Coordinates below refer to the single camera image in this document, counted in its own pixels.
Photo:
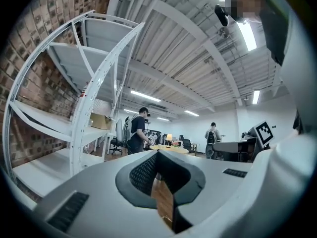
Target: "office chair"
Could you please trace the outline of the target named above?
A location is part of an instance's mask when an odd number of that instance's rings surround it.
[[[184,148],[188,150],[188,152],[193,153],[192,151],[192,144],[190,143],[189,139],[183,139]]]
[[[114,152],[118,151],[122,155],[122,149],[118,149],[118,147],[123,147],[123,141],[122,141],[122,122],[121,119],[117,121],[117,124],[115,126],[115,131],[117,137],[114,137],[111,141],[110,144],[114,145],[114,148],[111,148],[110,151],[112,150],[112,155]]]

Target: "ceiling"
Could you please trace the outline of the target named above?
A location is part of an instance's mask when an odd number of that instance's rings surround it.
[[[257,48],[249,52],[233,20],[229,37],[219,35],[222,25],[213,11],[218,3],[110,0],[107,14],[146,22],[124,83],[121,109],[151,105],[157,115],[175,119],[188,116],[185,110],[212,114],[223,105],[242,105],[254,90],[270,91],[266,100],[277,96],[279,66],[265,46],[262,25],[251,23]],[[162,101],[148,102],[131,95],[131,89]]]

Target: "fluorescent light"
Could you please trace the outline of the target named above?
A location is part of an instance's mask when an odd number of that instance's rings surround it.
[[[244,41],[247,44],[248,51],[256,49],[257,43],[256,43],[256,40],[254,39],[254,35],[253,35],[250,24],[248,22],[245,24],[242,24],[242,23],[237,23],[237,24],[243,35]]]
[[[158,119],[160,119],[160,120],[164,120],[164,121],[169,121],[168,119],[165,119],[165,118],[160,118],[160,117],[158,117]]]
[[[124,111],[127,111],[128,113],[135,113],[135,114],[137,114],[137,113],[138,113],[138,112],[131,111],[131,110],[128,110],[128,109],[124,109]]]
[[[152,101],[160,102],[159,99],[153,98],[153,97],[148,96],[148,95],[145,95],[145,94],[143,94],[143,93],[138,93],[138,92],[132,91],[132,90],[131,90],[131,93],[132,93],[132,94],[135,94],[135,95],[139,95],[139,96],[141,96],[141,97],[143,97],[143,98],[147,98],[147,99],[152,100]]]
[[[260,96],[260,91],[254,91],[252,104],[257,104]]]
[[[191,114],[191,115],[193,115],[193,116],[196,116],[196,117],[198,117],[198,116],[199,116],[198,114],[195,114],[195,113],[190,112],[190,111],[188,111],[188,110],[186,110],[185,112],[186,112],[186,113],[189,113],[189,114]]]

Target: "white metal shelving unit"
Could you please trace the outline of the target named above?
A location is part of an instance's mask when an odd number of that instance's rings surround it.
[[[83,46],[76,33],[75,24],[78,22],[81,22]],[[107,139],[111,136],[110,131],[88,126],[93,103],[96,97],[102,98],[103,92],[111,91],[113,116],[143,26],[144,23],[137,24],[92,10],[63,24],[36,47],[13,83],[4,112],[3,152],[7,172],[13,181],[18,177],[29,189],[45,196],[84,168],[104,161],[106,140],[102,157],[83,153],[85,145],[100,137]],[[77,44],[54,43],[54,38],[68,28],[72,28]],[[45,50],[67,82],[81,93],[72,120],[16,100],[23,78],[39,53]],[[12,169],[9,127],[13,112],[33,128],[69,142],[70,149],[59,150]]]

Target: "round table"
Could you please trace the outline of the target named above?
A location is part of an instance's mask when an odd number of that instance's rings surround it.
[[[189,151],[185,148],[180,148],[180,147],[167,147],[166,145],[151,145],[150,149],[152,150],[165,150],[165,151],[174,151],[174,152],[178,152],[178,153],[183,153],[183,154],[187,154]]]

